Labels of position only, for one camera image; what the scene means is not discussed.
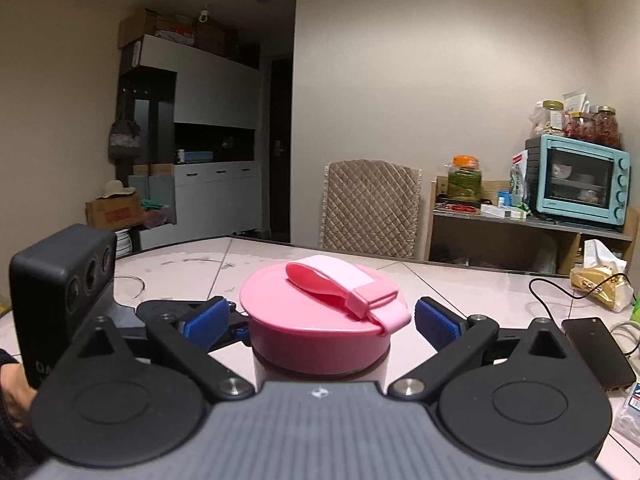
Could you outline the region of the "person left hand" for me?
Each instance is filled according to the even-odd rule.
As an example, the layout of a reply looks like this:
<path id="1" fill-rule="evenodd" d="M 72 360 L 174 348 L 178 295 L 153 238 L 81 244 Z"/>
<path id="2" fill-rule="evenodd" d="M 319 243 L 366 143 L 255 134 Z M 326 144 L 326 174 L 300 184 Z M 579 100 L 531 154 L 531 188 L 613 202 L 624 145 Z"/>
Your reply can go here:
<path id="1" fill-rule="evenodd" d="M 30 426 L 30 408 L 37 390 L 29 385 L 24 365 L 1 350 L 1 403 L 9 421 L 17 429 Z"/>

